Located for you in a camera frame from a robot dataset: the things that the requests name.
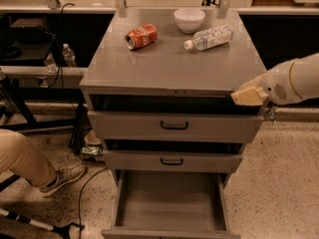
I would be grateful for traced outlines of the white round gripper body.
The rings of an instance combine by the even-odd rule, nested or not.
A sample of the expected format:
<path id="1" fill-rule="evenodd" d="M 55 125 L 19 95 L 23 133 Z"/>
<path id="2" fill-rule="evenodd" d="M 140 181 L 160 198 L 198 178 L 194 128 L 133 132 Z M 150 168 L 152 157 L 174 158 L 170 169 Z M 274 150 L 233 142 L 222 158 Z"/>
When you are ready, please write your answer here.
<path id="1" fill-rule="evenodd" d="M 261 81 L 261 87 L 269 99 L 277 105 L 291 105 L 302 102 L 292 85 L 291 73 L 294 61 L 276 65 L 268 70 Z"/>

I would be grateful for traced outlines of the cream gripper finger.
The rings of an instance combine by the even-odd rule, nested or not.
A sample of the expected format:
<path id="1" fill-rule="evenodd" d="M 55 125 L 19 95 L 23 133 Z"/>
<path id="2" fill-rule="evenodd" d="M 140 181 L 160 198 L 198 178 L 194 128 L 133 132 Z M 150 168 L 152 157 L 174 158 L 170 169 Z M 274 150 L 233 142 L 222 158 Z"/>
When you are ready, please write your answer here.
<path id="1" fill-rule="evenodd" d="M 262 74 L 238 87 L 230 96 L 237 106 L 261 106 L 269 97 L 262 88 L 262 80 L 266 74 Z"/>

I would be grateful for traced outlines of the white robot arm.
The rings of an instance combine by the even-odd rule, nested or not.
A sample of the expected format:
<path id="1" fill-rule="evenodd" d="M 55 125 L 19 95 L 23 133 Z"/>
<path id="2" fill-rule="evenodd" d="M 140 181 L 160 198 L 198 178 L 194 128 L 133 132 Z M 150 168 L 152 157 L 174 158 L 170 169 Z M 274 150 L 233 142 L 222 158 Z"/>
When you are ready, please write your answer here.
<path id="1" fill-rule="evenodd" d="M 276 65 L 231 94 L 238 106 L 299 104 L 319 97 L 319 54 Z"/>

